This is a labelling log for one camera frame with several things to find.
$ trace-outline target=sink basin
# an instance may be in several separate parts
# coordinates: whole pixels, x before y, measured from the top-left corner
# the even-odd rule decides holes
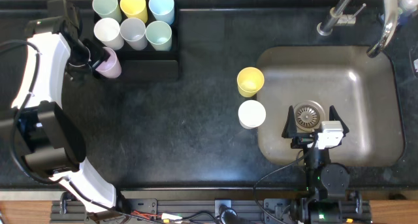
[[[393,67],[385,54],[366,55],[367,47],[275,47],[258,59],[265,84],[257,100],[266,108],[258,128],[259,147],[271,162],[294,161],[298,150],[281,137],[289,106],[298,130],[318,128],[334,105],[350,132],[330,150],[332,162],[347,166],[390,166],[404,150]]]

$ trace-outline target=faucet handle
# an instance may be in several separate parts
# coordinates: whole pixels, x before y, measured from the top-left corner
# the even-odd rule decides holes
[[[338,19],[335,25],[354,25],[355,24],[355,17],[359,15],[359,13],[366,8],[366,4],[364,3],[362,7],[354,14],[343,14],[341,15],[340,19]]]

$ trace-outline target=pink cup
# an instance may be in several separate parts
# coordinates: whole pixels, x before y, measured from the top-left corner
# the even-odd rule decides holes
[[[113,49],[108,47],[103,48],[110,54],[110,57],[107,59],[107,61],[102,62],[96,68],[96,71],[104,77],[117,78],[122,73],[122,68],[120,67],[118,57]]]

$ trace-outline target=yellow cup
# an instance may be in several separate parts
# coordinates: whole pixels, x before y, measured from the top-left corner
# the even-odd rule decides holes
[[[264,75],[255,67],[246,67],[240,71],[236,82],[243,97],[252,97],[263,87]]]
[[[120,8],[128,18],[139,18],[144,23],[148,21],[145,0],[120,0]]]

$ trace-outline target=black tray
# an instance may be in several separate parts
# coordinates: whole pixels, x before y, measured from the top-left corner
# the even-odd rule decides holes
[[[155,18],[148,7],[148,26]],[[178,44],[178,9],[174,7],[174,22],[170,25],[172,30],[172,45],[170,51],[155,51],[150,43],[141,51],[134,50],[125,42],[120,50],[116,51],[119,62],[122,67],[122,73],[114,79],[105,78],[98,72],[94,71],[94,77],[109,82],[159,82],[159,81],[175,81],[180,77],[180,60],[179,60],[179,44]],[[122,22],[127,19],[122,13]],[[101,18],[94,15],[96,23]],[[98,44],[102,44],[98,39],[94,38]]]

